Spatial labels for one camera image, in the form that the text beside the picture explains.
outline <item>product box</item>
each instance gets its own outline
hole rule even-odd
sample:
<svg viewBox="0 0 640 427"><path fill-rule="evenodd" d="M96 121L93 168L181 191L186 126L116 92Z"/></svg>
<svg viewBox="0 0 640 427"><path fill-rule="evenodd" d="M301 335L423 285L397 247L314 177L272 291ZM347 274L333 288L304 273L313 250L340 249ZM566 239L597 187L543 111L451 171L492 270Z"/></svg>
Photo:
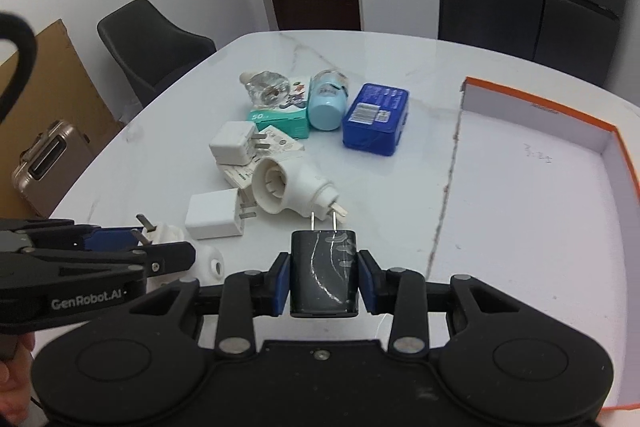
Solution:
<svg viewBox="0 0 640 427"><path fill-rule="evenodd" d="M292 138L308 138L309 122L306 119L306 106L309 99L308 76L290 78L289 98L277 108L252 109L248 121L255 123L259 131L273 125Z"/></svg>
<svg viewBox="0 0 640 427"><path fill-rule="evenodd" d="M342 121L342 143L350 149L391 156L409 114L409 92L365 84Z"/></svg>
<svg viewBox="0 0 640 427"><path fill-rule="evenodd" d="M244 196L244 201L254 201L254 194L251 190L251 179L254 175L255 167L262 158L288 151L303 151L305 147L302 143L297 142L292 137L283 133L273 125L261 129L261 132L267 135L266 139L260 140L261 143L271 145L268 149L257 149L256 155L248 165L222 165L218 164L218 169L224 175L226 181L232 186L239 188Z"/></svg>

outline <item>blue tin box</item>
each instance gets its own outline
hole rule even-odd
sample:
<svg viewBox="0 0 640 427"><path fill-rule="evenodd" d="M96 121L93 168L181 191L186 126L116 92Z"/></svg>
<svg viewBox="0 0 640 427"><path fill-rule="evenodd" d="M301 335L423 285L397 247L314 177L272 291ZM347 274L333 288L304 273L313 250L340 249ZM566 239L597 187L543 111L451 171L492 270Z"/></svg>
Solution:
<svg viewBox="0 0 640 427"><path fill-rule="evenodd" d="M350 149L391 156L409 112L409 92L365 84L342 121L342 143Z"/></svg>

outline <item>green box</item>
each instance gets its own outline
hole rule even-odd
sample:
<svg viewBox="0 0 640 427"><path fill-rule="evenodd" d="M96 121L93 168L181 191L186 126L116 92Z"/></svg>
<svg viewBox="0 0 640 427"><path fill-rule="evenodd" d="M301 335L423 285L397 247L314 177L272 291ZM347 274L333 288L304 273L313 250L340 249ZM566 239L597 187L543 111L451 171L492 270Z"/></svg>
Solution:
<svg viewBox="0 0 640 427"><path fill-rule="evenodd" d="M258 131L273 125L292 138L308 138L309 121L306 119L306 106L309 98L310 77L290 78L289 98L280 107L253 108L247 116L255 123Z"/></svg>

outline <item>white plastic part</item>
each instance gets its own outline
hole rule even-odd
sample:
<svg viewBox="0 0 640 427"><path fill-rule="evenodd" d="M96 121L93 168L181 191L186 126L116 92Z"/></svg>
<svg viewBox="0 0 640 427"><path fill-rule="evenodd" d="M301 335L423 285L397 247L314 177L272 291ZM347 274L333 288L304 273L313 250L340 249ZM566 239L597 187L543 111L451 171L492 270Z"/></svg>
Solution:
<svg viewBox="0 0 640 427"><path fill-rule="evenodd" d="M189 202L185 227L194 239L227 237L244 233L237 188L194 194Z"/></svg>
<svg viewBox="0 0 640 427"><path fill-rule="evenodd" d="M147 229L142 230L144 235L153 245L163 245L164 243L180 243L184 241L184 231L174 225L158 223L153 232Z"/></svg>
<svg viewBox="0 0 640 427"><path fill-rule="evenodd" d="M277 214L283 208L301 216L324 219L335 211L341 221L347 211L336 203L338 191L325 178L305 153L280 153L263 158L252 178L255 202L262 210Z"/></svg>
<svg viewBox="0 0 640 427"><path fill-rule="evenodd" d="M211 245L199 245L196 248L197 254L204 258L209 275L214 283L222 282L225 278L225 259L218 248Z"/></svg>
<svg viewBox="0 0 640 427"><path fill-rule="evenodd" d="M255 156L254 136L258 133L255 123L248 121L226 122L209 143L216 163L247 165Z"/></svg>

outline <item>white table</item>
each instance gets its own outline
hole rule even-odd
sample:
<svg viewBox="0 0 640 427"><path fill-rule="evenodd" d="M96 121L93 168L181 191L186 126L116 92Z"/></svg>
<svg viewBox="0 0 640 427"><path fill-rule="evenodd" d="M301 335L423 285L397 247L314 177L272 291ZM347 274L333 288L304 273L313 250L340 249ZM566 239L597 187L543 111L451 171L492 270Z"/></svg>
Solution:
<svg viewBox="0 0 640 427"><path fill-rule="evenodd" d="M336 68L350 79L352 98L364 82L411 93L410 117L395 156L345 149L340 132L313 132L306 150L341 192L358 247L372 251L383 268L424 273L432 255L448 180L452 136L467 75L533 92L616 124L640 166L640 109L564 73L507 55L450 42L365 32L302 31L239 38L190 71L139 114L96 158L53 217L104 227L136 225L135 215L184 226L192 194L228 188L207 147L227 120L244 120L249 100L238 82L243 71L286 76ZM214 239L226 274L267 269L288 251L290 233L308 220L290 210L258 211L242 237ZM212 283L202 260L191 274ZM261 317L258 341L274 339L384 338L389 317L304 320ZM42 345L55 331L38 335ZM446 332L434 325L434 341ZM212 343L205 330L202 344Z"/></svg>

